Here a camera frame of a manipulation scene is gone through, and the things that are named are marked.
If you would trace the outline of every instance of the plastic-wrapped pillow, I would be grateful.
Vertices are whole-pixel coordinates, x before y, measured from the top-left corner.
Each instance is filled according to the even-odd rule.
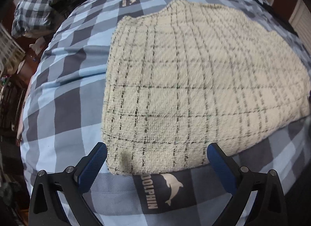
[[[14,12],[12,36],[39,38],[57,31],[71,11],[56,11],[52,5],[60,0],[20,0]]]

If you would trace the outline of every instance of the textured blue pad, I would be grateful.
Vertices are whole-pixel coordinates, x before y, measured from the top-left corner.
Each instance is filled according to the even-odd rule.
[[[78,177],[78,189],[81,193],[87,193],[90,190],[98,172],[107,158],[107,153],[107,146],[103,143],[83,169]]]
[[[207,147],[207,158],[227,193],[234,195],[237,191],[236,178],[213,144]]]

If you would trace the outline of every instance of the dolphin logo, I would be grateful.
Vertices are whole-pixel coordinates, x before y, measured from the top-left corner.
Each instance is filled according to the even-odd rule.
[[[161,174],[163,178],[166,180],[166,184],[168,187],[171,188],[171,196],[169,199],[165,202],[169,206],[171,205],[171,200],[177,195],[178,190],[180,187],[183,187],[183,184],[179,182],[176,177],[170,173],[162,173]]]

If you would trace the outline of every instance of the mattress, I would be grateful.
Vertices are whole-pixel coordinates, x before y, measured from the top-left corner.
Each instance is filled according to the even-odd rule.
[[[63,22],[42,56],[24,107],[21,157],[30,193],[38,171],[62,172],[101,141],[107,59],[118,21],[160,11],[170,1],[87,0]],[[280,34],[311,74],[311,58],[300,39],[254,0],[188,1],[241,10],[250,20]],[[233,158],[255,172],[275,169],[287,193],[310,161],[310,121],[307,117],[293,122]],[[212,225],[231,195],[211,166],[167,174],[112,175],[105,163],[84,199],[105,226]],[[174,196],[170,181],[181,183]],[[144,188],[147,183],[153,191]],[[150,206],[147,195],[153,194],[156,203]],[[59,195],[69,221],[77,225],[64,195]],[[244,224],[255,196],[253,192],[238,225]]]

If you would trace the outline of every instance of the cream blanket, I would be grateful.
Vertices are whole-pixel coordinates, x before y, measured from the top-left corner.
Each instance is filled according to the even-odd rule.
[[[309,114],[309,76],[275,31],[223,5],[174,0],[112,36],[102,139],[117,174],[208,163]]]

